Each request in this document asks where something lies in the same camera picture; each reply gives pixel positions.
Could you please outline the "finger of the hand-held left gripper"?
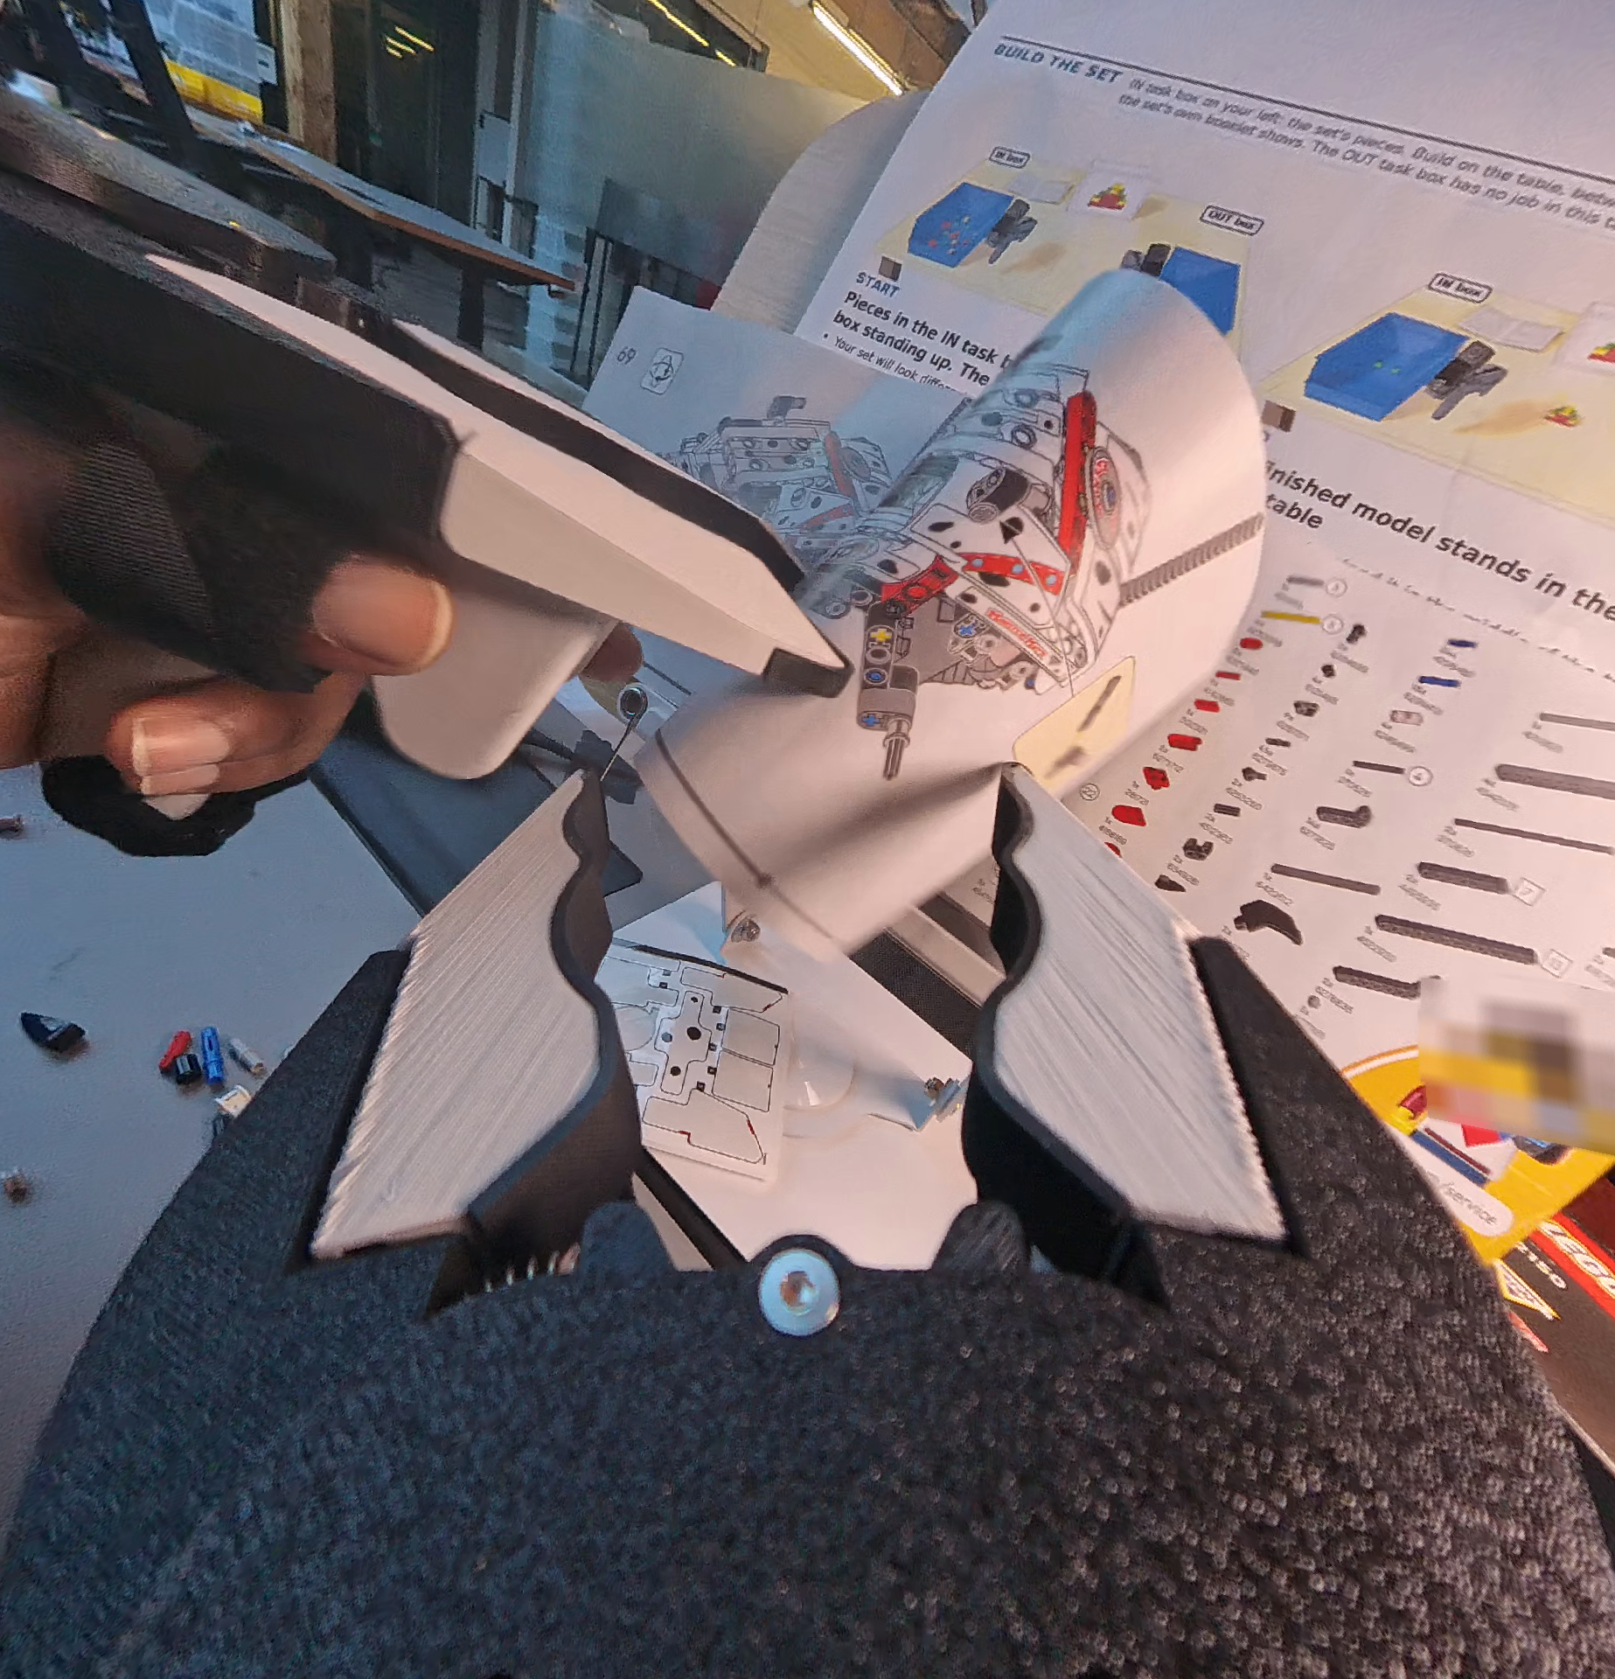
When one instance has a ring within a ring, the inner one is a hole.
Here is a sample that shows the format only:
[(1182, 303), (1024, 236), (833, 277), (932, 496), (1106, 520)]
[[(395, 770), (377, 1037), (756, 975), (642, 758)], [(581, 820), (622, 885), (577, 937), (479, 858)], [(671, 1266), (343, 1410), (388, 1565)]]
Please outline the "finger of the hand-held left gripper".
[(143, 259), (143, 410), (213, 445), (172, 520), (204, 579), (261, 579), (258, 595), (308, 595), (352, 539), (452, 554), (440, 493), (487, 428), (642, 493), (626, 437), (474, 352), (395, 317), (347, 328), (172, 259)]
[(791, 607), (791, 554), (764, 520), (622, 445), (642, 493), (506, 428), (460, 445), (440, 543), (497, 579), (595, 610), (801, 695), (837, 695), (847, 662)]

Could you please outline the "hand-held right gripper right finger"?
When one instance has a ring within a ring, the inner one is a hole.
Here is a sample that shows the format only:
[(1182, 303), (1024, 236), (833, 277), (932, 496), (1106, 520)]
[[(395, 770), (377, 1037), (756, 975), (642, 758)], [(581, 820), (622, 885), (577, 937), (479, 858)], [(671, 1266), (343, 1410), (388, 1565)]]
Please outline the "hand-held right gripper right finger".
[(1024, 769), (1000, 779), (1004, 982), (980, 1012), (968, 1164), (1046, 1242), (1106, 1223), (1278, 1242), (1285, 1216), (1177, 918)]

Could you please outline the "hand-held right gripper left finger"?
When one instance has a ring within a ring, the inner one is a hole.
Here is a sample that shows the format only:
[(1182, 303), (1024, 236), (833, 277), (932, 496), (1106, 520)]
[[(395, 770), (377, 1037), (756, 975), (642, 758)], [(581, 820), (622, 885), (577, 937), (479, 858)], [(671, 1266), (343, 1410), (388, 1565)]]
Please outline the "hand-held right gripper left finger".
[(423, 911), (310, 1262), (421, 1238), (545, 1262), (626, 1190), (601, 858), (601, 788), (577, 770)]

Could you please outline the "lego instruction booklet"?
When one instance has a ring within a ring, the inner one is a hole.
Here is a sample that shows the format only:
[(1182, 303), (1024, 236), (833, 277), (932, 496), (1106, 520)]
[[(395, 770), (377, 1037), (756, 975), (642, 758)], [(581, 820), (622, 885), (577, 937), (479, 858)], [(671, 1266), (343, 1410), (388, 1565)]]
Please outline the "lego instruction booklet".
[(947, 888), (990, 918), (1025, 769), (1154, 929), (1223, 937), (1389, 1125), (1478, 1262), (1602, 1273), (1615, 1164), (1615, 675), (1431, 580), (1272, 554), (1220, 327), (1106, 277), (957, 404), (639, 298), (588, 417), (756, 512), (843, 700), (683, 707), (649, 788), (804, 951)]

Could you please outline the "lego set box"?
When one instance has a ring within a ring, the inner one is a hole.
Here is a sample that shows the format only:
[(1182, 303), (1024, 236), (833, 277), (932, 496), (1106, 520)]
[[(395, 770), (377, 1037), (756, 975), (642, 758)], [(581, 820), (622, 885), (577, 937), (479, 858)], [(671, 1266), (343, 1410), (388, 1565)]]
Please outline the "lego set box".
[(1615, 1470), (1615, 1171), (1496, 1262), (1575, 1440)]

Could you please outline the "person's left hand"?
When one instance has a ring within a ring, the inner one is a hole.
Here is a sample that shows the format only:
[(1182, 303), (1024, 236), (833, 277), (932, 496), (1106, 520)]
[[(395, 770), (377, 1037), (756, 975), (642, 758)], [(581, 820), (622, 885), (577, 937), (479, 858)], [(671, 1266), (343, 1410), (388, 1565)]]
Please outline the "person's left hand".
[[(37, 759), (52, 666), (86, 641), (80, 607), (46, 571), (46, 528), (64, 476), (59, 421), (31, 421), (0, 391), (0, 769)], [(261, 788), (326, 758), (369, 675), (423, 672), (445, 641), (452, 600), (438, 579), (352, 554), (329, 571), (303, 641), (303, 662), (326, 672), (310, 695), (213, 675), (121, 707), (86, 751), (157, 798)]]

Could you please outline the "white sticker sheet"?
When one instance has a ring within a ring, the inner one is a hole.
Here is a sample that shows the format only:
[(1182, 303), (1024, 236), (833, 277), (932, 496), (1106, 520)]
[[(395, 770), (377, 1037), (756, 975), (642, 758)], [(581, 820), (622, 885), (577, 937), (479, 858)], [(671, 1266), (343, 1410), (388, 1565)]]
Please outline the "white sticker sheet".
[(633, 939), (611, 947), (595, 985), (613, 1003), (649, 1154), (770, 1189), (791, 1048), (790, 990)]

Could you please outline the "white booklet stand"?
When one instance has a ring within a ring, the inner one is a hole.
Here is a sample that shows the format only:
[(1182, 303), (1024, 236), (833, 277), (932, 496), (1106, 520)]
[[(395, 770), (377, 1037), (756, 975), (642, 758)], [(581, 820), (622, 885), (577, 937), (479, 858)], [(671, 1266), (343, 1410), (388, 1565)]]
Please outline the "white booklet stand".
[(452, 784), (404, 759), (386, 746), (375, 700), (359, 700), (310, 779), (395, 888), (431, 911), (565, 770), (601, 769), (601, 904), (613, 939), (714, 960), (775, 982), (791, 1003), (775, 1178), (756, 1179), (689, 1158), (689, 1142), (649, 1131), (661, 1164), (642, 1189), (666, 1199), (671, 1179), (740, 1262), (811, 1233), (853, 1266), (922, 1273), (957, 1210), (980, 1190), (962, 1158), (962, 1112), (932, 1112), (932, 1084), (968, 1074), (980, 1007), (896, 937), (833, 963), (801, 960), (775, 937), (720, 947), (720, 888), (642, 796), (633, 770), (639, 741), (622, 759), (613, 741), (622, 722), (571, 684), (497, 770)]

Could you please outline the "printed task sheet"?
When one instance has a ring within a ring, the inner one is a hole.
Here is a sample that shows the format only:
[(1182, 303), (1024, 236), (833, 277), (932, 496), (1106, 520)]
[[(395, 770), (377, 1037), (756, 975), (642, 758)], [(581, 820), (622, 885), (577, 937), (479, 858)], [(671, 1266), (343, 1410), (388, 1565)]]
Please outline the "printed task sheet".
[(1615, 4), (992, 4), (853, 140), (801, 334), (984, 391), (1152, 268), (1262, 395), (1262, 567), (1615, 675)]

